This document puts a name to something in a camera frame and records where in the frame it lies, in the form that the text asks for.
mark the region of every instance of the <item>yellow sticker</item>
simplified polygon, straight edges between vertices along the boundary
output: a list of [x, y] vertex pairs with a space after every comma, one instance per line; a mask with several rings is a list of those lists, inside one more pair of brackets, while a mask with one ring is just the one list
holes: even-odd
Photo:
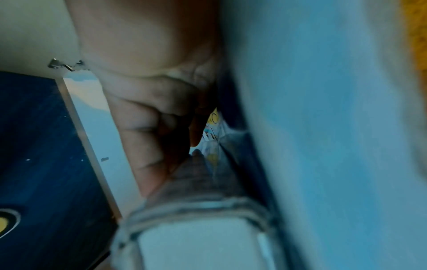
[[6, 229], [9, 224], [9, 220], [6, 218], [0, 218], [0, 233]]

